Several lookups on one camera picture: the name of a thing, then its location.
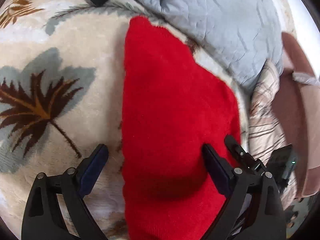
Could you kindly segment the red and blue knit garment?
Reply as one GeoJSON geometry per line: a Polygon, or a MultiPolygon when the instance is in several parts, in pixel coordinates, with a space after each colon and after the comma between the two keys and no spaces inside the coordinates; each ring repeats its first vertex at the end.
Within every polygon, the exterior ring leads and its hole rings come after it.
{"type": "Polygon", "coordinates": [[[131,239],[200,239],[225,202],[201,154],[208,143],[232,166],[224,138],[240,139],[232,90],[187,45],[144,17],[124,49],[123,196],[131,239]]]}

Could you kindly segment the leaf pattern fleece blanket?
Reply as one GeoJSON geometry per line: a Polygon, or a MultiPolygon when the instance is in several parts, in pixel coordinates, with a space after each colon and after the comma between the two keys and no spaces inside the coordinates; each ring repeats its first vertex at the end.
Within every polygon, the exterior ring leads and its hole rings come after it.
{"type": "Polygon", "coordinates": [[[98,144],[110,157],[85,198],[109,239],[128,239],[122,196],[121,105],[129,21],[144,16],[187,44],[196,62],[233,90],[241,144],[248,117],[236,81],[197,43],[137,0],[2,0],[1,218],[21,236],[36,175],[77,166],[98,144]]]}

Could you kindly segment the beige striped patterned pillow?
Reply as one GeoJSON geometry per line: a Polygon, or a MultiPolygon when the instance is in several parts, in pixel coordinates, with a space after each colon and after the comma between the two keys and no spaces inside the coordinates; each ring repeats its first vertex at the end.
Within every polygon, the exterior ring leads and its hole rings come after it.
{"type": "Polygon", "coordinates": [[[249,113],[249,153],[268,169],[276,181],[283,209],[297,194],[294,169],[297,154],[286,142],[282,126],[272,110],[279,90],[279,73],[271,60],[266,60],[253,91],[249,113]]]}

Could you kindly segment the grey quilted pillow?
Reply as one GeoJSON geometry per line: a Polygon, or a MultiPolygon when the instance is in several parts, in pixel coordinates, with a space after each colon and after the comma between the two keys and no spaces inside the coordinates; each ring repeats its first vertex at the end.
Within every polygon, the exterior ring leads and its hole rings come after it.
{"type": "Polygon", "coordinates": [[[281,28],[272,0],[137,0],[189,36],[249,93],[266,60],[283,71],[281,28]]]}

